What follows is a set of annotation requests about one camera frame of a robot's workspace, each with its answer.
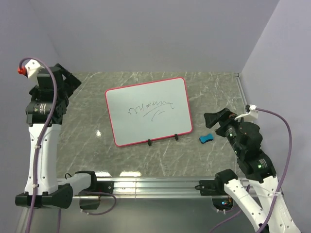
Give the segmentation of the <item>blue whiteboard eraser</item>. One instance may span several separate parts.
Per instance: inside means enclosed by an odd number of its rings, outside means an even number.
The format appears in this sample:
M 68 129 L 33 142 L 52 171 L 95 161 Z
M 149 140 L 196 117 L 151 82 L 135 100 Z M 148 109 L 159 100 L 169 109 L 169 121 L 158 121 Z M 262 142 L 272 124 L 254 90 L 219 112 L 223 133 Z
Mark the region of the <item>blue whiteboard eraser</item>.
M 205 135 L 205 136 L 200 136 L 199 140 L 202 144 L 206 143 L 206 142 L 210 142 L 213 141 L 214 137 L 211 133 Z

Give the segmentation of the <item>pink framed whiteboard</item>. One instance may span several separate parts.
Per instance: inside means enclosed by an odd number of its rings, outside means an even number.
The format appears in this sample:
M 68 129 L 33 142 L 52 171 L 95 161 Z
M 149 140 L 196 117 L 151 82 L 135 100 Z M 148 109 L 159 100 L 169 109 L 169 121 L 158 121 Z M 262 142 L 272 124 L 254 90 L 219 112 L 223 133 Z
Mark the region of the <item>pink framed whiteboard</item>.
M 108 89 L 105 99 L 118 147 L 184 135 L 193 130 L 183 77 Z

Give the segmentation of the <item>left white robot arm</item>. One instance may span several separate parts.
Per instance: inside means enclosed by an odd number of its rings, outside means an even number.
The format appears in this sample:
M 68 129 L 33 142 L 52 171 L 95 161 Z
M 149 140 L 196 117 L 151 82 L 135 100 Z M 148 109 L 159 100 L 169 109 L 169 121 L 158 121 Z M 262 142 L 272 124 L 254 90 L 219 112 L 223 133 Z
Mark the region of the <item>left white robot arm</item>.
M 36 85 L 29 92 L 31 101 L 26 107 L 31 140 L 29 174 L 15 204 L 67 209 L 75 195 L 81 192 L 93 195 L 99 185 L 93 171 L 78 171 L 65 181 L 57 180 L 57 145 L 63 116 L 69 98 L 81 82 L 60 64 L 45 68 L 35 59 L 30 59 L 18 72 L 36 81 Z

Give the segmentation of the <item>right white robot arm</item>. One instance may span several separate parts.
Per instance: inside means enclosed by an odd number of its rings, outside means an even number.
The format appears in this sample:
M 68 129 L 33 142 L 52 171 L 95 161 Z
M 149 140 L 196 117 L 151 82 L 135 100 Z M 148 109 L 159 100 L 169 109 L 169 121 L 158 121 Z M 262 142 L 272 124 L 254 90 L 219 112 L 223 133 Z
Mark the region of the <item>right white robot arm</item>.
M 236 113 L 224 108 L 216 113 L 205 113 L 207 128 L 219 124 L 215 130 L 218 136 L 228 140 L 237 156 L 237 164 L 259 199 L 256 202 L 243 187 L 237 175 L 227 169 L 215 175 L 215 190 L 227 194 L 247 216 L 257 233 L 298 233 L 282 195 L 281 186 L 288 164 L 281 178 L 269 156 L 261 149 L 263 137 L 260 127 L 253 121 L 258 118 L 260 108 L 247 105 L 245 113 Z

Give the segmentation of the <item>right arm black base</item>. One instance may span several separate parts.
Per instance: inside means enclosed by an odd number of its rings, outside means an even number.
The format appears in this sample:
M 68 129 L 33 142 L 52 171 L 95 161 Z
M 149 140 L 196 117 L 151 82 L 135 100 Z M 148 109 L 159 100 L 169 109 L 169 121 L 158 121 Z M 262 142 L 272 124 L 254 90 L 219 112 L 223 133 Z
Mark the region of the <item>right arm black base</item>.
M 212 206 L 217 212 L 230 212 L 234 209 L 233 199 L 221 188 L 217 187 L 214 180 L 200 180 L 194 187 L 201 196 L 211 196 Z

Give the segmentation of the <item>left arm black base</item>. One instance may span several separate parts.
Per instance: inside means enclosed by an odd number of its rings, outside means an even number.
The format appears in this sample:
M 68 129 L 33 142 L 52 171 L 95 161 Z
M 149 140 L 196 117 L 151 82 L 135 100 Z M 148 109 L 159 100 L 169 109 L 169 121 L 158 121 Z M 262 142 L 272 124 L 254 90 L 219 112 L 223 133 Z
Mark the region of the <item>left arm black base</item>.
M 95 187 L 82 190 L 78 193 L 79 206 L 82 210 L 97 210 L 104 197 L 111 197 L 114 190 L 114 181 L 97 181 Z

